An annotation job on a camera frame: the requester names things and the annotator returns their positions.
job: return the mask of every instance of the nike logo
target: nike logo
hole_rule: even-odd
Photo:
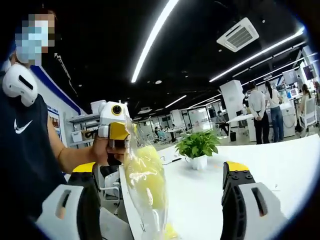
[[[18,126],[17,126],[17,120],[15,119],[15,120],[14,120],[14,124],[13,124],[15,133],[16,133],[16,134],[21,134],[24,130],[26,130],[26,128],[30,125],[30,123],[31,123],[32,121],[33,121],[33,120],[31,120],[30,122],[28,122],[28,123],[27,123],[25,126],[23,126],[23,127],[18,127]]]

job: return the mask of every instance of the clear plastic bag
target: clear plastic bag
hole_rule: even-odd
[[[168,197],[162,161],[152,144],[139,137],[130,120],[126,127],[130,136],[124,172],[129,194],[143,223],[141,237],[143,240],[169,239],[166,236]]]

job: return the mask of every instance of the camera lens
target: camera lens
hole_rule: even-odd
[[[121,107],[119,105],[115,105],[112,108],[112,111],[114,114],[120,114],[121,113]]]

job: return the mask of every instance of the black ceiling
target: black ceiling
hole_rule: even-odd
[[[187,95],[173,106],[157,111],[156,115],[162,115],[215,96],[219,86],[232,80],[233,75],[304,40],[298,37],[209,83],[224,70],[293,35],[299,26],[285,8],[272,0],[180,0],[155,39],[137,82],[132,84],[142,49],[166,3],[167,0],[83,4],[66,1],[47,6],[56,13],[55,31],[60,40],[43,57],[42,66],[88,112],[90,102],[122,100],[128,101],[130,115],[136,117],[142,107],[150,107],[154,112]],[[244,17],[252,22],[259,39],[238,52],[216,43]],[[235,78],[245,83],[293,62],[301,47]],[[77,94],[54,53],[61,56]]]

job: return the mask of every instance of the white pot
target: white pot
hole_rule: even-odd
[[[207,160],[207,155],[195,157],[195,158],[189,158],[186,157],[185,159],[194,170],[203,170],[207,167],[208,165],[208,160]]]

